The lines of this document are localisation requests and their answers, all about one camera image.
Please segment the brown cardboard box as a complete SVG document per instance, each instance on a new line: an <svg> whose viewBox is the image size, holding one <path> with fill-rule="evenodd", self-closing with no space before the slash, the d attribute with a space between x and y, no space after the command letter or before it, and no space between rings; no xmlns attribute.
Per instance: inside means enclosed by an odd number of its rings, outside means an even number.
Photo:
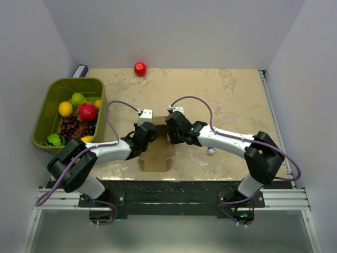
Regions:
<svg viewBox="0 0 337 253"><path fill-rule="evenodd" d="M138 159L143 172L167 172L172 166L175 150L169 140L165 118L166 116L153 118L153 123L157 127L157 137L148 144L147 150Z"/></svg>

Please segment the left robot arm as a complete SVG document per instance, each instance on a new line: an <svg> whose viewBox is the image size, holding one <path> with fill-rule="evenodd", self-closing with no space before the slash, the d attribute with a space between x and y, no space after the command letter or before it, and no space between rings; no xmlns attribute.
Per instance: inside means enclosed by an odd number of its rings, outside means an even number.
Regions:
<svg viewBox="0 0 337 253"><path fill-rule="evenodd" d="M118 141L85 143L74 139L49 162L47 169L57 180L57 189L67 193L78 191L89 196L96 206L103 207L109 201L109 194L99 179L90 176L93 166L136 158L156 137L157 127L145 122Z"/></svg>

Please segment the small blue white toy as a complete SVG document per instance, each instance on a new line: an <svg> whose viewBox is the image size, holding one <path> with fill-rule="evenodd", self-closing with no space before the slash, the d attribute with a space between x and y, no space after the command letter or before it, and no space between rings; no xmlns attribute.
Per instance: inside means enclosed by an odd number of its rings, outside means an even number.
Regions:
<svg viewBox="0 0 337 253"><path fill-rule="evenodd" d="M214 155L215 154L215 149L213 147L208 147L207 154L208 155Z"/></svg>

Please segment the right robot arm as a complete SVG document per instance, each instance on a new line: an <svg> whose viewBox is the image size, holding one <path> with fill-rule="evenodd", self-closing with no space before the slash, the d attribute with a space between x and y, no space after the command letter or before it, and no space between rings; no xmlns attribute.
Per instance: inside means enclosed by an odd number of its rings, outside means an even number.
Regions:
<svg viewBox="0 0 337 253"><path fill-rule="evenodd" d="M213 147L245 160L249 172L226 198L240 207L247 207L259 189L272 183L284 161L284 155L277 145L262 131L251 135L214 129L206 122L191 123L179 111L170 113L165 122L172 144Z"/></svg>

